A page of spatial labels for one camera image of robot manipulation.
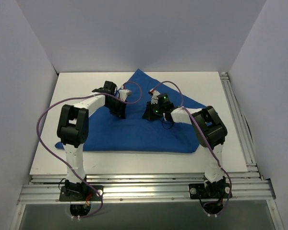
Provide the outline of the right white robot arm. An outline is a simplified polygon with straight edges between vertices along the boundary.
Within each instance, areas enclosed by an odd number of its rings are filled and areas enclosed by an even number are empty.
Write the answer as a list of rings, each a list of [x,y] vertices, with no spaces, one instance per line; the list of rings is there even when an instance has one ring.
[[[164,118],[172,123],[193,127],[205,152],[204,177],[209,182],[203,186],[204,193],[210,198],[216,197],[221,192],[218,182],[225,176],[222,150],[228,131],[214,107],[191,109],[184,106],[175,107],[171,102],[165,105],[147,102],[142,118],[149,121]]]

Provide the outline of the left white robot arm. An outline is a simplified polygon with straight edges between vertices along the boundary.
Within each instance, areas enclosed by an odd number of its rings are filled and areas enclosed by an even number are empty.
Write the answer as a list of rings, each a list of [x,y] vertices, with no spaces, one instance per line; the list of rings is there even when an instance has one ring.
[[[125,108],[131,90],[106,81],[104,86],[94,89],[92,93],[73,105],[64,105],[61,109],[57,136],[66,153],[67,177],[65,188],[76,201],[87,196],[86,174],[83,165],[83,147],[89,134],[89,117],[101,107],[120,119],[125,118]]]

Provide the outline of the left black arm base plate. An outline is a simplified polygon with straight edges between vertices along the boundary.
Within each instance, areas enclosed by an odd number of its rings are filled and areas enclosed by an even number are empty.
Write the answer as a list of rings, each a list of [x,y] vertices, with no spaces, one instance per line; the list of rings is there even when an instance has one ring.
[[[101,195],[104,187],[101,185],[93,185],[93,188],[99,191],[98,195],[89,187],[84,187],[80,191],[74,191],[63,186],[60,190],[59,201],[61,202],[78,202],[78,201],[101,201]]]

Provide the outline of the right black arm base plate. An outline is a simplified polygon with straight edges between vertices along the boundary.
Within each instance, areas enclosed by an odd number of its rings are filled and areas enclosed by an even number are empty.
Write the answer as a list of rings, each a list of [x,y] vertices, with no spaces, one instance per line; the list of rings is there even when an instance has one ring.
[[[229,184],[189,184],[189,195],[191,199],[220,199],[232,198],[232,193],[229,193]]]

